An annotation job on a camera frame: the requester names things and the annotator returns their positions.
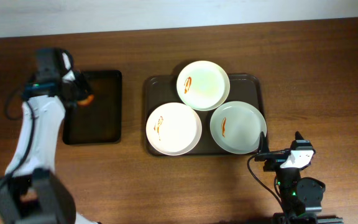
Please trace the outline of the cream white plate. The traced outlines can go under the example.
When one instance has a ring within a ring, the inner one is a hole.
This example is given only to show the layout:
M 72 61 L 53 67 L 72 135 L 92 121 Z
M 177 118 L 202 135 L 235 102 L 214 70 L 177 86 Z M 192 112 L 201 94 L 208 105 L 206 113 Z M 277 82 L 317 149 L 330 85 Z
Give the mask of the cream white plate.
M 230 92 L 228 74 L 218 64 L 199 60 L 186 65 L 176 82 L 184 104 L 198 111 L 209 111 L 223 104 Z

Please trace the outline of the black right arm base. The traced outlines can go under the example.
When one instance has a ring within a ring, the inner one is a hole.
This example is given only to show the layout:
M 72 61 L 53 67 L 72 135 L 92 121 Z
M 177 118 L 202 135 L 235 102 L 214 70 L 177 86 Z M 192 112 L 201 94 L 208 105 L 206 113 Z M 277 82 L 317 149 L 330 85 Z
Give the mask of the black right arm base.
M 344 224 L 343 218 L 335 216 L 317 217 L 307 214 L 302 217 L 286 218 L 284 214 L 275 213 L 270 221 L 271 224 Z

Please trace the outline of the small black tray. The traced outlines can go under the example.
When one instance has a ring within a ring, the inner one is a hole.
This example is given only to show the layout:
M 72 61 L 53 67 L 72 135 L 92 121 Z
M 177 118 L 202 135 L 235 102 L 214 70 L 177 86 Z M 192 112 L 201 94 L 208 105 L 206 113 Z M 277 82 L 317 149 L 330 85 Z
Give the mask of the small black tray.
M 67 145 L 115 144 L 122 130 L 122 73 L 119 70 L 83 72 L 94 100 L 66 112 L 63 142 Z

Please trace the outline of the large brown serving tray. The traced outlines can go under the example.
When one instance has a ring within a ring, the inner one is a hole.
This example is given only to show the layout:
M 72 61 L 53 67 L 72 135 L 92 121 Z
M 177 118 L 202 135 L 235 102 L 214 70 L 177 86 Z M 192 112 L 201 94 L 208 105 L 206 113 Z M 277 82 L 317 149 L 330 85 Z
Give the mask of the large brown serving tray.
M 262 100 L 262 92 L 259 80 L 249 74 L 231 74 L 228 76 L 231 84 L 226 101 L 243 101 L 256 107 L 261 114 L 265 114 Z M 180 103 L 181 99 L 176 90 L 177 77 L 162 75 L 151 77 L 144 83 L 144 120 L 147 121 L 150 114 L 165 103 Z M 230 153 L 219 147 L 209 130 L 209 122 L 213 111 L 197 111 L 202 123 L 202 135 L 198 144 L 187 156 L 226 156 Z

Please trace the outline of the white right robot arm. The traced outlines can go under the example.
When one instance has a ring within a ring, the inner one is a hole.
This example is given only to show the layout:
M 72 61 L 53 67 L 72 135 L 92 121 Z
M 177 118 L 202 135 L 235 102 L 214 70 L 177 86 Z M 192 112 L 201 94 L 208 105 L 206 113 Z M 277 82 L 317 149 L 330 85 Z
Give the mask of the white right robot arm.
M 309 140 L 295 133 L 289 148 L 270 151 L 265 133 L 261 132 L 254 161 L 263 162 L 265 172 L 274 172 L 273 196 L 282 208 L 275 213 L 272 223 L 318 223 L 321 201 L 326 186 L 323 182 L 302 177 L 300 172 L 311 165 L 316 151 Z

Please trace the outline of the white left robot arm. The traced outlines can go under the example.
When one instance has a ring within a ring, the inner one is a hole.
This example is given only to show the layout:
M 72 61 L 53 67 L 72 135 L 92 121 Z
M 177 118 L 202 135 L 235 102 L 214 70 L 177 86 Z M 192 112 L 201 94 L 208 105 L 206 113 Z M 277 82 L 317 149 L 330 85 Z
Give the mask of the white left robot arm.
M 55 153 L 66 110 L 88 106 L 94 94 L 67 50 L 39 49 L 35 57 L 37 71 L 21 94 L 16 151 L 0 177 L 0 217 L 4 223 L 89 223 L 55 175 Z

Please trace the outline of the pale green plate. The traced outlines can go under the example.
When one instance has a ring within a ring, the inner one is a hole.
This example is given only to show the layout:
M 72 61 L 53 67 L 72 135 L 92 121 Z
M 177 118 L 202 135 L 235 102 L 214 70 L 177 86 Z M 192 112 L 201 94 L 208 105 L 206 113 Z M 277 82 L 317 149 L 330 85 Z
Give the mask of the pale green plate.
M 215 143 L 233 154 L 254 152 L 260 136 L 267 135 L 262 113 L 242 101 L 230 101 L 218 107 L 211 116 L 209 128 Z

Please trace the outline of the green and orange sponge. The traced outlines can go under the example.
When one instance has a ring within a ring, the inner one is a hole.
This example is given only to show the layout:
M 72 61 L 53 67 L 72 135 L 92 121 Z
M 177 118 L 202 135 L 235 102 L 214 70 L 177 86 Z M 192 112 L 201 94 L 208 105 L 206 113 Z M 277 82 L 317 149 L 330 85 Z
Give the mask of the green and orange sponge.
M 94 100 L 94 95 L 88 95 L 84 100 L 77 101 L 78 106 L 88 106 Z

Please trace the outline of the pinkish white plate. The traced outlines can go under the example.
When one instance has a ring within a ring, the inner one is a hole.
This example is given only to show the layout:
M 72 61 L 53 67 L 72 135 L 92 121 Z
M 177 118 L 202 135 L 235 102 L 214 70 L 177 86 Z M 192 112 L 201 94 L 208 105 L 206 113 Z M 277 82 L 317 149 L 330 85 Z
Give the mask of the pinkish white plate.
M 183 103 L 165 103 L 147 118 L 145 133 L 150 145 L 167 156 L 190 152 L 202 135 L 198 114 Z

